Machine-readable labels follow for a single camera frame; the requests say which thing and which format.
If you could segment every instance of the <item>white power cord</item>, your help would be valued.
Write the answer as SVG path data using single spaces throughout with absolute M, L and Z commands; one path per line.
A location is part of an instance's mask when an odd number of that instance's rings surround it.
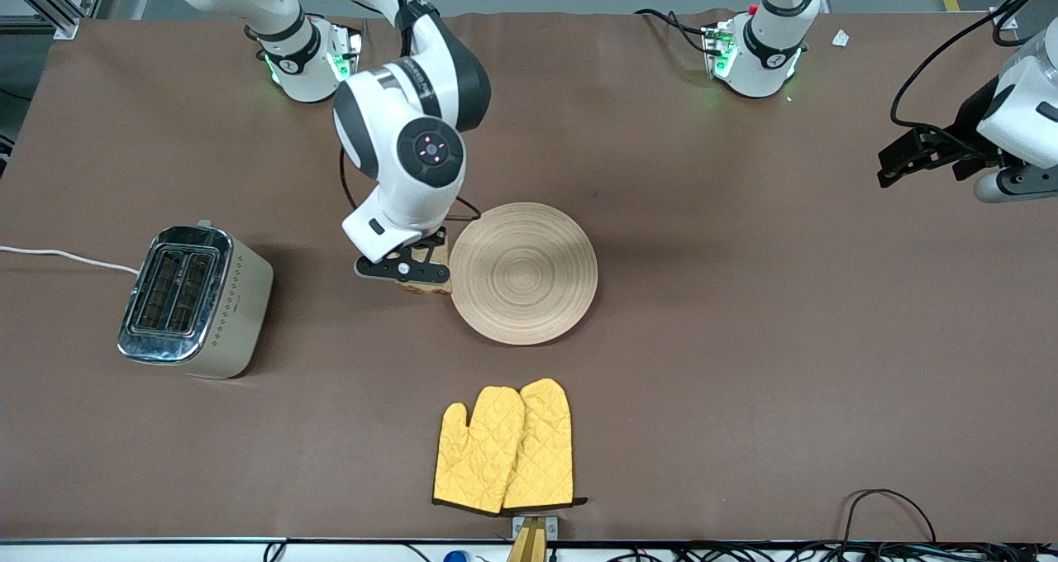
M 34 254 L 43 256 L 65 256 L 72 258 L 73 260 L 84 262 L 86 265 L 94 265 L 96 267 L 105 267 L 107 269 L 117 269 L 118 271 L 125 271 L 126 273 L 132 273 L 133 275 L 139 275 L 140 271 L 131 267 L 125 267 L 124 265 L 114 265 L 112 262 L 103 262 L 99 260 L 92 260 L 91 258 L 85 258 L 84 256 L 77 256 L 76 254 L 70 254 L 69 252 L 63 252 L 61 250 L 31 250 L 28 248 L 12 248 L 11 246 L 0 246 L 0 252 L 14 252 L 16 254 Z

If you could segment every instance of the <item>quilted fabric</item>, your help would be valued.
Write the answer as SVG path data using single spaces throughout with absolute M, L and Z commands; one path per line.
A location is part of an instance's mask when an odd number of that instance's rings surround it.
M 572 506 L 572 422 L 566 392 L 549 378 L 522 388 L 525 430 L 514 475 L 504 497 L 506 510 Z
M 524 424 L 522 397 L 507 386 L 481 391 L 469 425 L 464 404 L 450 404 L 441 420 L 434 502 L 497 514 Z

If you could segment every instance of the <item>toaster slot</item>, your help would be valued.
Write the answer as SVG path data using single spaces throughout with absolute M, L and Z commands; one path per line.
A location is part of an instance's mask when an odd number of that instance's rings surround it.
M 150 287 L 147 288 L 147 297 L 140 311 L 139 322 L 136 322 L 136 327 L 140 329 L 158 330 L 161 326 L 165 314 L 165 305 L 172 292 L 172 286 L 176 284 L 183 258 L 184 255 L 180 252 L 170 250 L 162 252 L 154 278 L 151 280 Z
M 193 254 L 188 260 L 180 293 L 172 307 L 172 315 L 166 325 L 169 332 L 183 334 L 191 330 L 212 261 L 213 258 L 207 254 Z

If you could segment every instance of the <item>circular button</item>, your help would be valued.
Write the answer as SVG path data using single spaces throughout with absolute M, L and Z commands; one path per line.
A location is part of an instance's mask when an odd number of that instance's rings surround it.
M 437 132 L 420 134 L 415 140 L 416 155 L 427 167 L 440 165 L 449 159 L 449 143 Z

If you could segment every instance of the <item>green led light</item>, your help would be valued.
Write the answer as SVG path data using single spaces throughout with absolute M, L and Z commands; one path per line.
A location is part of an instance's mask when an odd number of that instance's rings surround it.
M 272 60 L 268 56 L 264 56 L 264 64 L 268 65 L 268 70 L 272 73 L 272 83 L 276 85 L 281 85 L 279 83 L 279 75 L 275 73 L 275 66 L 272 66 Z
M 729 75 L 731 73 L 731 65 L 734 64 L 734 58 L 736 57 L 738 57 L 738 54 L 732 46 L 730 51 L 726 51 L 723 56 L 716 59 L 716 76 L 725 78 Z
M 797 69 L 797 58 L 800 58 L 800 57 L 801 57 L 801 50 L 798 50 L 794 54 L 794 57 L 790 58 L 790 69 L 788 71 L 786 71 L 786 78 L 789 78 L 790 76 L 794 76 L 794 71 L 795 71 L 795 69 Z
M 349 78 L 349 73 L 351 72 L 349 60 L 343 58 L 341 54 L 336 56 L 333 54 L 327 54 L 327 56 L 330 58 L 331 69 L 334 71 L 334 78 L 339 80 Z

